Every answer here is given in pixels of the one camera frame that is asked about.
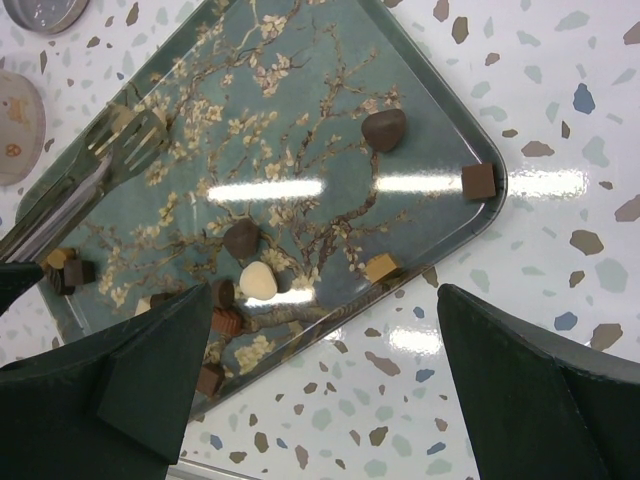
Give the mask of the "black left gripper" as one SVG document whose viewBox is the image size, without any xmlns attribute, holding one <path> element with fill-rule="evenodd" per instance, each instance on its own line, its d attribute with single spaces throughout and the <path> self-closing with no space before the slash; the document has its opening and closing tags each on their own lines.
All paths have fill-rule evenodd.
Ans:
<svg viewBox="0 0 640 480">
<path fill-rule="evenodd" d="M 0 266 L 0 314 L 44 276 L 42 267 L 33 262 L 2 263 Z"/>
</svg>

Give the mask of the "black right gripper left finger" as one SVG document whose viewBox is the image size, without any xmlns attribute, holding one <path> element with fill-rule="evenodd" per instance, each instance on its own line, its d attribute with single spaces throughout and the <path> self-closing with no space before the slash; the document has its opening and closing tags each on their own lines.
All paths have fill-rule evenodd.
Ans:
<svg viewBox="0 0 640 480">
<path fill-rule="evenodd" d="M 163 479 L 209 335 L 208 286 L 1 369 L 4 479 Z"/>
</svg>

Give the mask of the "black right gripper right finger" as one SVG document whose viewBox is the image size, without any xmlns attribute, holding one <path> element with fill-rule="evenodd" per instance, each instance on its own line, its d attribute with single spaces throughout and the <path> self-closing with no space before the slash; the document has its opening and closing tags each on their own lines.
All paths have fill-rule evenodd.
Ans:
<svg viewBox="0 0 640 480">
<path fill-rule="evenodd" d="M 637 363 L 452 284 L 437 314 L 481 478 L 638 478 Z"/>
</svg>

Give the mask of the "metal serving tongs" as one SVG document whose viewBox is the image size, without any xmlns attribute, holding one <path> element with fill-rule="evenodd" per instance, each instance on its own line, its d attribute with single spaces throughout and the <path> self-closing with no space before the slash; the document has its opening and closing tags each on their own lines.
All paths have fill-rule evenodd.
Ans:
<svg viewBox="0 0 640 480">
<path fill-rule="evenodd" d="M 111 108 L 81 136 L 71 164 L 1 241 L 1 261 L 40 262 L 108 193 L 142 173 L 168 141 L 161 113 L 143 109 L 122 132 Z"/>
</svg>

